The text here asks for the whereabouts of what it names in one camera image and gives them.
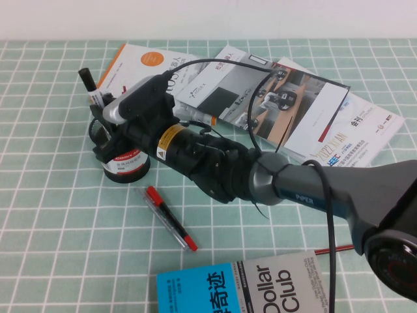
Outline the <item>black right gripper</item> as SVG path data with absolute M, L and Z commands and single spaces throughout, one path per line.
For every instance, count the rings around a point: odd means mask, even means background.
M 170 168 L 196 167 L 196 133 L 179 123 L 173 115 L 173 97 L 118 98 L 116 112 L 122 117 L 124 135 L 140 150 Z M 91 104 L 93 117 L 103 127 L 112 124 L 103 116 L 103 108 Z M 122 140 L 93 140 L 93 152 L 100 162 L 109 162 L 122 155 Z

